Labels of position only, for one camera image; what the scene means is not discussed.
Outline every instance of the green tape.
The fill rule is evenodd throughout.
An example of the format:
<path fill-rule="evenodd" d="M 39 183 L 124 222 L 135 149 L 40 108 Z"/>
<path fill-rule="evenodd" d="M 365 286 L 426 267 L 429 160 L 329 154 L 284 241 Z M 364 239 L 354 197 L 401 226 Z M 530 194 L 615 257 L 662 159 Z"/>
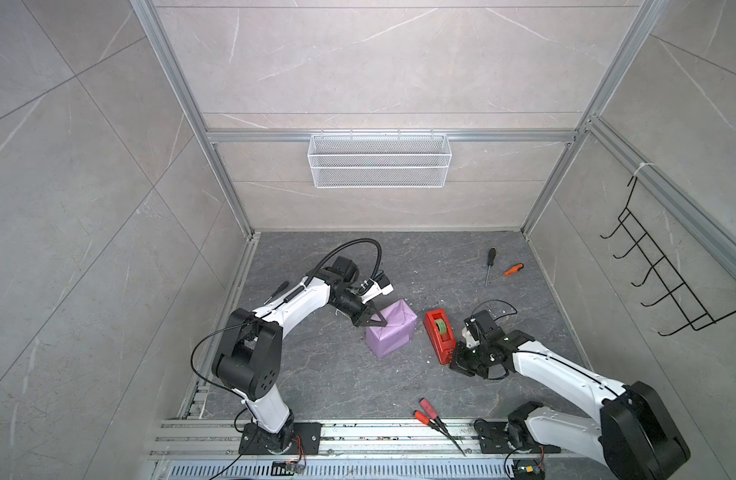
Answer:
<path fill-rule="evenodd" d="M 435 319 L 435 325 L 437 325 L 437 331 L 440 332 L 440 335 L 445 335 L 448 331 L 446 322 L 443 319 Z"/>

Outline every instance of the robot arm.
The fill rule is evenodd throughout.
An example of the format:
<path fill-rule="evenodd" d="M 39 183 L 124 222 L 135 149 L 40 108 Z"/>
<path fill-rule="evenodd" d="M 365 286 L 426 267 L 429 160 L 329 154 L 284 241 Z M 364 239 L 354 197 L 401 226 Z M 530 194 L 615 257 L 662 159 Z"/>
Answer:
<path fill-rule="evenodd" d="M 515 372 L 535 379 L 589 416 L 528 402 L 508 418 L 514 448 L 563 447 L 597 460 L 626 480 L 666 479 L 690 458 L 688 445 L 650 386 L 605 378 L 519 330 L 506 334 L 486 310 L 465 324 L 465 341 L 453 352 L 452 370 L 488 379 L 491 367 L 501 366 L 504 376 Z"/>
<path fill-rule="evenodd" d="M 294 424 L 294 414 L 275 385 L 280 373 L 283 338 L 310 313 L 328 304 L 348 316 L 354 326 L 386 325 L 373 305 L 373 298 L 391 293 L 392 283 L 383 272 L 377 271 L 353 286 L 358 273 L 352 260 L 339 256 L 332 266 L 316 267 L 294 288 L 267 305 L 251 312 L 237 309 L 230 315 L 227 327 L 237 329 L 222 335 L 212 371 L 227 388 L 242 397 L 255 418 L 263 443 L 271 452 L 282 452 L 288 447 Z M 374 313 L 380 321 L 371 319 Z"/>

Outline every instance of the gray marble floor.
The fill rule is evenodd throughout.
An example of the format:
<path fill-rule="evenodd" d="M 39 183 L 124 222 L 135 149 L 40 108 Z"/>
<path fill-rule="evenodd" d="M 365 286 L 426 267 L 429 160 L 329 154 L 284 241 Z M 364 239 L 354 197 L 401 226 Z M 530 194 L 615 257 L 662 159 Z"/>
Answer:
<path fill-rule="evenodd" d="M 311 314 L 286 338 L 277 382 L 297 418 L 405 418 L 418 408 L 423 396 L 443 418 L 506 416 L 527 400 L 580 413 L 552 390 L 517 374 L 487 381 L 441 366 L 424 329 L 422 318 L 430 310 L 445 309 L 452 328 L 459 332 L 480 302 L 503 299 L 518 310 L 517 315 L 500 319 L 505 331 L 523 330 L 555 352 L 580 362 L 536 259 L 517 232 L 264 233 L 239 305 L 248 310 L 259 306 L 283 280 L 298 282 L 328 251 L 361 236 L 381 243 L 382 268 L 395 287 L 389 296 L 378 298 L 377 305 L 384 307 L 405 299 L 420 317 L 413 340 L 378 360 L 365 344 L 363 329 L 353 327 L 333 307 Z M 491 246 L 498 253 L 491 282 L 484 286 Z M 355 245 L 342 254 L 363 273 L 373 267 L 372 245 Z M 501 276 L 517 263 L 526 267 L 513 276 Z M 494 308 L 492 312 L 501 314 L 502 310 Z M 211 389 L 203 418 L 233 418 L 240 408 L 236 396 Z M 554 463 L 559 466 L 548 478 L 555 480 L 613 478 L 592 460 Z"/>

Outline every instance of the black wire rack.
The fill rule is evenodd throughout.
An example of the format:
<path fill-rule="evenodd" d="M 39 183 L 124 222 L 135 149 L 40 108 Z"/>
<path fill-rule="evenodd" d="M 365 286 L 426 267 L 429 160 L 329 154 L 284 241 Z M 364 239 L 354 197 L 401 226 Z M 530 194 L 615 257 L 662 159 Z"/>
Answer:
<path fill-rule="evenodd" d="M 610 235 L 607 235 L 607 236 L 601 235 L 600 237 L 601 238 L 604 238 L 604 239 L 611 238 L 620 228 L 623 228 L 624 231 L 627 232 L 627 235 L 629 235 L 629 237 L 632 239 L 632 241 L 634 242 L 634 244 L 629 248 L 629 250 L 627 250 L 627 252 L 624 255 L 621 255 L 621 256 L 613 255 L 613 257 L 614 258 L 617 258 L 617 259 L 624 258 L 626 255 L 629 255 L 632 252 L 632 250 L 634 250 L 635 248 L 637 248 L 638 250 L 640 250 L 640 253 L 643 255 L 643 257 L 645 257 L 646 261 L 651 266 L 650 268 L 648 268 L 648 272 L 645 274 L 645 278 L 643 278 L 643 281 L 640 282 L 640 283 L 631 282 L 632 283 L 632 286 L 642 286 L 643 284 L 645 284 L 646 280 L 648 280 L 648 277 L 651 275 L 651 272 L 653 272 L 658 277 L 659 281 L 661 282 L 661 285 L 667 291 L 667 293 L 663 294 L 662 297 L 660 297 L 655 302 L 651 302 L 651 303 L 648 303 L 648 304 L 641 302 L 640 304 L 642 306 L 654 306 L 657 303 L 659 303 L 662 300 L 664 300 L 667 297 L 669 297 L 669 298 L 672 299 L 672 301 L 674 302 L 674 304 L 677 305 L 678 308 L 680 309 L 680 313 L 682 314 L 683 318 L 685 318 L 685 321 L 686 321 L 685 325 L 682 325 L 681 327 L 677 328 L 676 330 L 674 330 L 674 331 L 672 331 L 670 333 L 658 332 L 658 334 L 661 335 L 661 336 L 670 336 L 670 335 L 674 335 L 675 333 L 677 333 L 677 332 L 679 332 L 682 329 L 687 328 L 687 327 L 690 327 L 694 331 L 699 331 L 699 330 L 702 330 L 704 328 L 707 328 L 709 325 L 714 325 L 715 323 L 721 321 L 722 319 L 728 318 L 729 316 L 735 314 L 736 313 L 736 310 L 734 310 L 734 311 L 732 311 L 730 313 L 726 313 L 725 315 L 721 316 L 720 318 L 717 318 L 717 319 L 714 318 L 712 316 L 712 314 L 710 314 L 707 311 L 706 307 L 704 307 L 704 304 L 701 302 L 701 300 L 699 300 L 699 298 L 696 296 L 696 293 L 694 293 L 694 291 L 690 288 L 689 284 L 682 277 L 682 275 L 680 274 L 680 272 L 678 271 L 678 269 L 676 269 L 674 267 L 674 265 L 672 264 L 672 262 L 670 261 L 670 259 L 667 258 L 667 255 L 661 249 L 661 247 L 659 246 L 659 244 L 656 243 L 656 241 L 651 236 L 651 234 L 640 223 L 640 220 L 638 220 L 638 218 L 636 216 L 634 216 L 634 214 L 632 213 L 632 210 L 629 209 L 629 202 L 632 199 L 632 193 L 634 192 L 634 187 L 635 187 L 635 185 L 637 185 L 637 183 L 638 183 L 638 179 L 636 177 L 632 177 L 632 178 L 629 179 L 629 183 L 627 183 L 627 186 L 629 187 L 631 185 L 632 188 L 629 191 L 629 197 L 627 197 L 627 204 L 624 206 L 624 209 L 622 210 L 622 212 L 618 216 L 618 225 L 613 230 L 613 232 L 611 232 Z M 642 229 L 643 234 L 640 235 L 639 238 L 635 238 L 635 236 L 632 235 L 632 232 L 630 231 L 630 229 L 627 228 L 626 225 L 624 225 L 624 222 L 626 220 L 628 220 L 628 219 L 632 219 Z M 658 251 L 658 255 L 657 255 L 658 258 L 656 259 L 656 261 L 651 261 L 651 258 L 648 255 L 646 255 L 645 252 L 643 251 L 643 248 L 641 246 L 641 242 L 643 240 L 645 240 L 645 239 L 650 240 L 651 243 L 655 246 L 656 250 Z M 658 270 L 656 269 L 656 266 L 659 265 L 659 264 L 662 264 L 662 263 L 666 263 L 668 265 L 668 268 L 671 269 L 674 272 L 674 275 L 678 279 L 677 280 L 677 283 L 678 283 L 677 286 L 675 286 L 673 288 L 670 288 L 667 285 L 667 283 L 664 281 L 664 276 L 666 276 L 666 274 L 664 274 L 662 276 L 658 272 Z M 682 293 L 682 292 L 678 293 L 680 291 L 680 289 L 686 290 L 687 292 L 689 292 L 692 295 L 692 297 L 694 298 L 694 300 L 696 300 L 696 304 L 699 306 L 698 316 L 696 316 L 692 320 L 688 317 L 688 314 L 683 309 L 682 305 L 680 304 L 681 302 L 678 301 L 678 299 L 675 298 L 675 294 L 676 293 L 679 294 L 679 295 Z M 700 321 L 700 320 L 702 320 L 705 317 L 707 317 L 709 319 L 709 321 L 708 322 L 705 321 L 702 324 L 699 324 L 697 326 L 697 322 Z"/>

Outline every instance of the wire mesh basket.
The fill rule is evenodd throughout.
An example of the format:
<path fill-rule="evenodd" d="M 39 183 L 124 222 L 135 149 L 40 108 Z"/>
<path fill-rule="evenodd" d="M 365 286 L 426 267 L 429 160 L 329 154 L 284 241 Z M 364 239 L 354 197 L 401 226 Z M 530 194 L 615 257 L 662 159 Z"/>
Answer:
<path fill-rule="evenodd" d="M 444 134 L 316 134 L 307 158 L 317 188 L 442 187 L 451 162 Z"/>

